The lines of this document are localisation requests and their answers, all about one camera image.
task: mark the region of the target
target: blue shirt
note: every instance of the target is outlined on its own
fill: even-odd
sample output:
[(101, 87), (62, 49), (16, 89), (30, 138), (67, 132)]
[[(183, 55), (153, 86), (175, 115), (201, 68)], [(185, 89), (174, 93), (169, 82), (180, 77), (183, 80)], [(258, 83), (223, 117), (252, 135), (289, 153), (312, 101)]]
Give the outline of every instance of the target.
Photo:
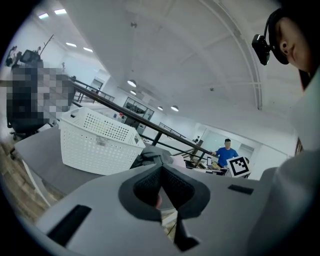
[(222, 167), (225, 167), (228, 164), (227, 159), (235, 158), (235, 157), (238, 157), (239, 155), (237, 151), (235, 151), (232, 148), (228, 150), (225, 147), (220, 147), (216, 151), (216, 156), (219, 156), (218, 164), (221, 165)]

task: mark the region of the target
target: table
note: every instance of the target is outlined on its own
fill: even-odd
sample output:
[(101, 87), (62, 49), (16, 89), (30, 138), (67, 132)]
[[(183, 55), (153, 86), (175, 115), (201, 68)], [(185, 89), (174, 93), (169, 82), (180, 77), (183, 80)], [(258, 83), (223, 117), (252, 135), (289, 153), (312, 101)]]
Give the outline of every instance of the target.
[[(42, 180), (62, 194), (68, 195), (84, 183), (103, 176), (67, 166), (62, 162), (60, 130), (57, 126), (25, 138), (14, 147), (21, 156), (36, 191), (49, 206), (55, 202), (49, 196)], [(159, 194), (162, 197), (160, 209), (173, 209), (163, 188)]]

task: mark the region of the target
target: gray table surface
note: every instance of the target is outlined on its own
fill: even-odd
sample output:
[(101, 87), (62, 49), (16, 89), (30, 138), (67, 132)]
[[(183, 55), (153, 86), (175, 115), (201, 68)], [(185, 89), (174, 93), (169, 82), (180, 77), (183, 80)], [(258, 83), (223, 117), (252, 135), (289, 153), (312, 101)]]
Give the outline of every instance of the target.
[[(35, 174), (65, 195), (88, 181), (102, 177), (62, 162), (60, 130), (57, 126), (25, 138), (14, 147)], [(163, 188), (159, 193), (162, 197), (161, 210), (172, 209), (173, 205)]]

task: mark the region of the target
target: floor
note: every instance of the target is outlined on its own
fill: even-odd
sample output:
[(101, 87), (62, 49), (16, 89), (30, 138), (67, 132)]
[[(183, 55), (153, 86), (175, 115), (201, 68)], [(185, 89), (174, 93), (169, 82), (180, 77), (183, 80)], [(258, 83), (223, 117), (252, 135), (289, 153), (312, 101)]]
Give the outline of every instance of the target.
[[(10, 157), (10, 150), (19, 138), (14, 141), (10, 132), (13, 129), (7, 127), (6, 101), (7, 86), (9, 84), (0, 81), (0, 173), (2, 178), (1, 185), (7, 194), (7, 198), (14, 208), (17, 215), (22, 216), (31, 223), (37, 219), (49, 208), (45, 201), (37, 194), (19, 155), (15, 153), (14, 160)], [(59, 201), (63, 198), (61, 194), (54, 191), (52, 187), (44, 183), (53, 200)], [(173, 241), (176, 227), (176, 221), (171, 221), (164, 227), (164, 231)]]

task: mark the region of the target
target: black chair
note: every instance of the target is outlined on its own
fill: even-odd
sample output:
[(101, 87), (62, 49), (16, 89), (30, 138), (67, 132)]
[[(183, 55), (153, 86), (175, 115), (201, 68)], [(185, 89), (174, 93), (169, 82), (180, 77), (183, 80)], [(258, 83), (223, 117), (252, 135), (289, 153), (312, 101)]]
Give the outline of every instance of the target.
[[(19, 68), (12, 70), (13, 79), (19, 74), (18, 70)], [(17, 139), (17, 136), (25, 139), (37, 133), (38, 129), (48, 122), (44, 119), (43, 112), (37, 111), (37, 68), (23, 68), (22, 72), (24, 72), (25, 79), (13, 80), (12, 87), (7, 89), (6, 95), (7, 127), (13, 128), (14, 131), (10, 134), (13, 135), (14, 140)], [(10, 151), (12, 159), (15, 158), (14, 151), (15, 148)]]

